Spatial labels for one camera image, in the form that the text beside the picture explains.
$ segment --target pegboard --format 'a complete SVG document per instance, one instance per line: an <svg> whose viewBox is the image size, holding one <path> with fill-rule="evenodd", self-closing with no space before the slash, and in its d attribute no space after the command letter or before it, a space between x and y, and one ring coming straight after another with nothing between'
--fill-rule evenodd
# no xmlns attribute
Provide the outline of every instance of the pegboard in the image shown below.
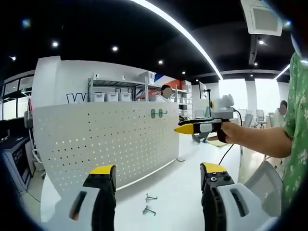
<svg viewBox="0 0 308 231"><path fill-rule="evenodd" d="M151 118L151 109L167 111ZM177 103L109 102L36 108L34 138L48 176L61 195L82 185L97 166L116 165L117 188L179 154Z"/></svg>

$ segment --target white floor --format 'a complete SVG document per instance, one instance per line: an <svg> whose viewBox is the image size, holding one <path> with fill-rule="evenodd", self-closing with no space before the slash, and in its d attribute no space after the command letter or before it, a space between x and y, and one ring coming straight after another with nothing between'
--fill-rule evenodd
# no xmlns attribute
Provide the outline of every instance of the white floor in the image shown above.
<svg viewBox="0 0 308 231"><path fill-rule="evenodd" d="M196 150L194 155L205 155L205 153L202 152L196 152L198 147L196 147ZM244 148L243 156L241 159L241 167L239 171L239 177L238 182L245 183L247 179L254 173L254 171L258 168L258 166L263 161L264 155L253 152L249 149ZM185 163L189 163L189 159L187 158L187 162L174 162L170 168L174 169L175 165L181 165ZM277 172L282 176L282 168L283 164L280 164L280 159L274 159L270 158L268 160L273 166L277 166ZM43 179L40 176L40 173L35 173L33 179L30 182L28 191L30 194L32 194L36 199L40 200L41 197L41 191L42 191L42 185L43 185ZM125 198L124 195L122 195L121 191L118 192L120 195L118 195L118 199L123 200ZM22 194L23 203L25 206L26 211L29 213L29 215L37 222L40 222L40 203L36 201L34 198L31 197L28 193Z"/></svg>

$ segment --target black button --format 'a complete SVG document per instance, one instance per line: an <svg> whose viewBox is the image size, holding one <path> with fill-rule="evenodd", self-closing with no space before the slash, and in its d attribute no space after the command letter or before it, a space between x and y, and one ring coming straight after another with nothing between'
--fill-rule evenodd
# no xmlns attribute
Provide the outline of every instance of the black button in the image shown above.
<svg viewBox="0 0 308 231"><path fill-rule="evenodd" d="M225 176L223 179L224 179L225 181L229 181L229 180L231 180L231 177L230 177L230 176Z"/></svg>

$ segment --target led light strip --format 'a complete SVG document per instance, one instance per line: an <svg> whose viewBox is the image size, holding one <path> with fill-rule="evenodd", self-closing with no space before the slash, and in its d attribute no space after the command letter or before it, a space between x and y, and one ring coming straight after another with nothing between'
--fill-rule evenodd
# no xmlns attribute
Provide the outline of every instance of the led light strip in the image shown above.
<svg viewBox="0 0 308 231"><path fill-rule="evenodd" d="M284 72L286 72L288 69L290 68L290 64L288 66L285 67L285 69L283 71L281 71L275 78L274 80L277 80L280 76L283 75Z"/></svg>
<svg viewBox="0 0 308 231"><path fill-rule="evenodd" d="M175 21L171 16L169 16L167 13L159 9L158 7L154 6L153 4L147 2L146 0L131 0L147 9L150 11L154 12L155 14L159 15L163 19L165 19L167 22L169 22L171 25L173 25L179 32L181 32L188 40L199 50L199 52L206 58L208 63L212 66L220 80L223 80L220 72L218 71L217 67L213 63L212 59L208 54L205 52L205 50L200 46L200 44L197 42L197 40L194 39L193 36L191 36L188 31L182 27L177 21Z"/></svg>

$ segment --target air conditioning vent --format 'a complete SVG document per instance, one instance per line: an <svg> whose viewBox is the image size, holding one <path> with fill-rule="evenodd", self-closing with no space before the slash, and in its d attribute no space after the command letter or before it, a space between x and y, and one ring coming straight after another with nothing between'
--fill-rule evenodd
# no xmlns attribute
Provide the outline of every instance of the air conditioning vent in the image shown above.
<svg viewBox="0 0 308 231"><path fill-rule="evenodd" d="M281 36L282 20L259 0L241 0L248 33Z"/></svg>

